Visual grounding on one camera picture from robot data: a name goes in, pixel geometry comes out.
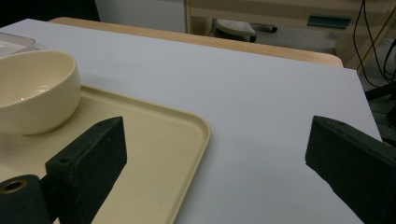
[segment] cream bowl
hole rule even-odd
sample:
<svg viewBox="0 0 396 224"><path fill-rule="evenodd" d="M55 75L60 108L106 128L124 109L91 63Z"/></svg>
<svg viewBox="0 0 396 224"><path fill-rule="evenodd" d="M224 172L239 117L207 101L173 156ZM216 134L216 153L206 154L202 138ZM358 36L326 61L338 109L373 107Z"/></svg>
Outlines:
<svg viewBox="0 0 396 224"><path fill-rule="evenodd" d="M65 123L78 107L76 60L36 50L0 58L0 133L38 134Z"/></svg>

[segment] white table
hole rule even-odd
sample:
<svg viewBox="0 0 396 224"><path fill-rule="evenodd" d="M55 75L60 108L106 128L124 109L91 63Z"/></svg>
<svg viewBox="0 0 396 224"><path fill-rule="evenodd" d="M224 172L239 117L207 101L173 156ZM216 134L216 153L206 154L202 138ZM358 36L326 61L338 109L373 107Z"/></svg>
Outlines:
<svg viewBox="0 0 396 224"><path fill-rule="evenodd" d="M74 55L84 85L209 122L178 223L361 223L304 162L314 115L380 139L356 71L41 21L0 32Z"/></svg>

